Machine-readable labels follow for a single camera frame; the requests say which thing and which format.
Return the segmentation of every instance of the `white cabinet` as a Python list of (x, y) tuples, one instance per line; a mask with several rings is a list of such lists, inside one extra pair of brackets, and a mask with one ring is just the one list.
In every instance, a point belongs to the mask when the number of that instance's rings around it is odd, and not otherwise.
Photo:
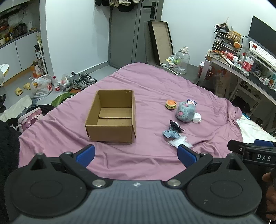
[(13, 6), (16, 6), (16, 5), (19, 5), (21, 3), (24, 3), (24, 2), (28, 2), (29, 0), (14, 0), (14, 4)]
[(19, 61), (22, 70), (30, 67), (36, 58), (35, 45), (37, 44), (36, 34), (38, 32), (31, 33), (25, 37), (21, 37), (15, 41)]
[(12, 0), (4, 0), (3, 3), (0, 5), (0, 12), (5, 11), (12, 7)]
[(0, 49), (0, 64), (9, 64), (9, 71), (4, 77), (4, 82), (22, 71), (15, 42), (9, 43)]

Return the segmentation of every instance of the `door handle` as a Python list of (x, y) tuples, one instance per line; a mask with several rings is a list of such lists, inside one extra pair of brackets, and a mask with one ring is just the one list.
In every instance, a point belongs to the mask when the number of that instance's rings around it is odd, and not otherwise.
[(150, 10), (150, 18), (154, 19), (155, 16), (155, 9), (156, 9), (156, 2), (152, 2), (151, 6), (144, 6), (144, 9), (151, 9)]

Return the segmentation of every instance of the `computer monitor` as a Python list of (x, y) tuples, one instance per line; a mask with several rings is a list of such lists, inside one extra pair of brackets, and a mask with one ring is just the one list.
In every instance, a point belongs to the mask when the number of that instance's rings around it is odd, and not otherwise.
[(276, 57), (276, 31), (255, 16), (252, 18), (248, 39)]

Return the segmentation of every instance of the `pink bedsheet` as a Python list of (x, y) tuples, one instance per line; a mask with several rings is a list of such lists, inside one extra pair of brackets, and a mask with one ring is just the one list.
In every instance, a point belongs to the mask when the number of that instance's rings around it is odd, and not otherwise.
[[(132, 89), (136, 99), (137, 139), (133, 144), (92, 142), (85, 130), (85, 120), (98, 89)], [(183, 123), (174, 111), (165, 107), (168, 99), (176, 102), (195, 100), (202, 121)], [(242, 141), (234, 121), (242, 116), (239, 108), (225, 98), (151, 65), (127, 65), (56, 107), (26, 130), (19, 138), (19, 166), (24, 166), (38, 152), (57, 157), (65, 151), (76, 152), (95, 145), (96, 156), (87, 167), (100, 177), (121, 180), (168, 180), (185, 169), (162, 132), (173, 120), (185, 129), (196, 152), (225, 157), (230, 139)]]

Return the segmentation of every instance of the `gray door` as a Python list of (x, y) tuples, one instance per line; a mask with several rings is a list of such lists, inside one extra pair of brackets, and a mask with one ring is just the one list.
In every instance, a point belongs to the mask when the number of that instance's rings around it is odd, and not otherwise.
[(141, 0), (130, 12), (112, 8), (109, 30), (109, 64), (121, 68), (146, 63), (144, 21), (160, 20), (164, 0)]
[(146, 63), (144, 21), (156, 20), (158, 0), (144, 0), (141, 7), (138, 38), (134, 62)]

